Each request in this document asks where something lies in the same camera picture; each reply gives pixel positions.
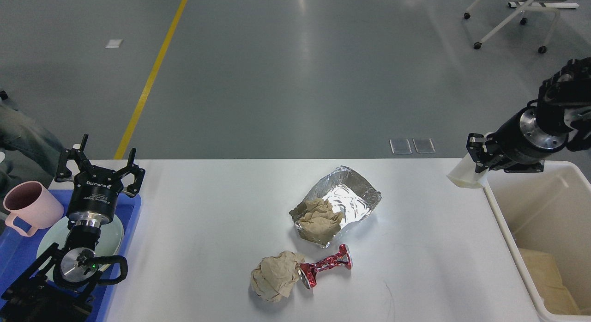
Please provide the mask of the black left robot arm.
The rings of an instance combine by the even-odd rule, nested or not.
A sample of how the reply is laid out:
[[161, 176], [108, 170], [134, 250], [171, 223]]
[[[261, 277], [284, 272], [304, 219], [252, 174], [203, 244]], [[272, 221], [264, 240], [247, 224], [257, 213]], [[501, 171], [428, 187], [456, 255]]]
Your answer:
[[116, 253], [99, 255], [107, 238], [103, 228], [116, 219], [121, 195], [140, 192], [145, 170], [135, 164], [131, 149], [121, 169], [102, 168], [84, 153], [88, 135], [78, 147], [61, 152], [54, 180], [74, 184], [64, 208], [38, 182], [12, 188], [3, 200], [9, 211], [6, 225], [25, 237], [54, 228], [65, 220], [68, 233], [53, 242], [2, 293], [5, 322], [84, 322], [91, 315], [91, 293], [98, 286], [114, 286], [127, 277], [127, 259]]

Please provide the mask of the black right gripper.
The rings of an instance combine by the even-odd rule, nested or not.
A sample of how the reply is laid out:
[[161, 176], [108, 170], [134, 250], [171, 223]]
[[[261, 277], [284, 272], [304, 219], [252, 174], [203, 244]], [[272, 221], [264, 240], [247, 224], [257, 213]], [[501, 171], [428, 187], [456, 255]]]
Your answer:
[[475, 163], [474, 172], [541, 173], [545, 158], [563, 150], [568, 132], [545, 123], [538, 107], [526, 107], [495, 133], [467, 135], [466, 149]]

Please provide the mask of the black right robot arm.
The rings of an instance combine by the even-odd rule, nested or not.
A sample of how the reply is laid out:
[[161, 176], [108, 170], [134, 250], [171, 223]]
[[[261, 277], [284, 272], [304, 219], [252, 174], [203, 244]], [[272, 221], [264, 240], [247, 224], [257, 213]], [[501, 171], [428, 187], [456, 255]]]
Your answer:
[[563, 149], [589, 150], [591, 144], [590, 59], [572, 59], [542, 82], [538, 97], [497, 131], [471, 133], [466, 149], [475, 173], [538, 173], [544, 160]]

